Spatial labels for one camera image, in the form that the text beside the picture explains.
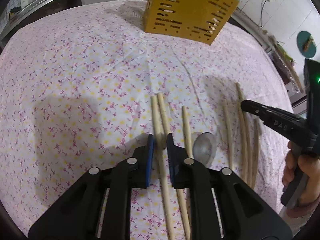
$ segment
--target wooden chopstick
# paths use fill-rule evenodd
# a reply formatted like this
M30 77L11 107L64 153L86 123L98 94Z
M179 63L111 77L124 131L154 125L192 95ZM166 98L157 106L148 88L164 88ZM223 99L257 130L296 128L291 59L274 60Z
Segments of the wooden chopstick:
M246 139L246 130L244 124L244 117L241 109L241 105L237 103L239 120L240 120L240 132L241 132L241 152L243 155L243 174L242 179L245 183L248 184L248 147L247 147L247 139Z
M165 138L166 136L171 133L170 131L170 126L169 126L169 121L167 117L167 112L165 110L164 106L164 99L163 99L163 94L158 93L158 102L159 102L159 108L160 108L160 113L161 113L161 118L162 118L162 125L164 129L164 134ZM183 195L183 190L182 189L177 189L177 196L178 196L178 201L179 201L179 206L181 210L181 215L182 215L182 223L184 227L184 232L186 235L186 239L190 240L190 224L189 224L189 218L188 218L188 211L187 211L187 203Z
M152 123L154 129L154 136L156 138L157 149L155 152L155 156L159 163L159 172L160 172L160 181L161 181L161 188L162 188L162 198L164 201L164 212L165 212L165 219L166 225L169 233L170 240L175 240L174 234L174 227L172 216L170 212L170 194L169 194L169 186L167 182L167 175L165 164L163 160L163 136L161 132L161 122L160 122L160 115L158 110L158 100L156 96L151 97L151 110L152 110Z
M190 124L188 119L187 108L185 106L182 106L182 124L183 124L184 147L187 151L188 157L193 159L191 129L190 129Z
M244 100L244 96L242 90L240 88L240 84L236 83L238 97L240 104ZM246 141L246 146L242 146L242 154L244 155L244 182L249 186L252 184L252 152L251 152L251 143L250 143L250 134L249 134L249 123L248 118L245 112L242 111L241 105L239 111L239 119L240 119L240 129L241 129L241 141Z
M223 101L223 111L224 116L226 118L226 126L227 126L227 138L228 138L228 146L229 146L229 167L234 171L233 165L233 138L232 138L232 130L231 130L231 121L228 114L228 106L227 102Z
M256 186L257 172L258 172L258 160L260 153L260 137L261 129L259 119L254 120L254 154L253 154L253 165L252 165L252 185L251 188L254 189Z

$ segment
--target plastic basket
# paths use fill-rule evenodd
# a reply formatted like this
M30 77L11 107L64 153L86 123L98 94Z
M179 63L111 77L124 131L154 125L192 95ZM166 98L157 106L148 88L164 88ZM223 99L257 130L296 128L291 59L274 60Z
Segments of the plastic basket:
M211 44L238 0L147 0L144 31Z

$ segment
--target metal spoon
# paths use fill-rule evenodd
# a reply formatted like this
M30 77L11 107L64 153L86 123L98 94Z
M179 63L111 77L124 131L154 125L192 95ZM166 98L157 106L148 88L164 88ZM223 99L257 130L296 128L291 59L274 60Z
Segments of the metal spoon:
M207 168L210 168L217 152L217 140L212 133L200 134L192 148L194 158Z

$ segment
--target hand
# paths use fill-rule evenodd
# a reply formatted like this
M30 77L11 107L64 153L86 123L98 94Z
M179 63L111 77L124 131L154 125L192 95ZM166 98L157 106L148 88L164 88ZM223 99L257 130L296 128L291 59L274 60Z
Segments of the hand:
M288 148L290 151L285 158L286 166L284 167L282 178L282 183L285 186L288 186L288 184L293 181L294 169L297 166L297 160L291 152L291 141L288 143ZM309 176L307 187L302 193L299 203L301 205L308 205L315 201L320 195L320 160L307 155L300 155L298 165L300 169Z

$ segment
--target floral bedsheet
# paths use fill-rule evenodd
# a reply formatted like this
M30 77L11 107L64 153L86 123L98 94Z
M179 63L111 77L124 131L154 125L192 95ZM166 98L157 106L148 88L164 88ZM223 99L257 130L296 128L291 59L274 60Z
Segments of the floral bedsheet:
M227 100L237 174L235 82L247 99L292 110L280 76L252 36L229 23L211 46L144 33L144 8L145 1L126 0L65 10L20 29L2 52L0 200L25 234L90 167L114 167L146 143L151 95L165 95L175 144L184 146L182 105L193 139L206 131L216 135L213 169L228 166ZM255 191L276 211L286 144L262 126ZM133 240L167 239L158 177L153 165L150 188L132 191ZM176 238L184 239L173 189L171 204Z

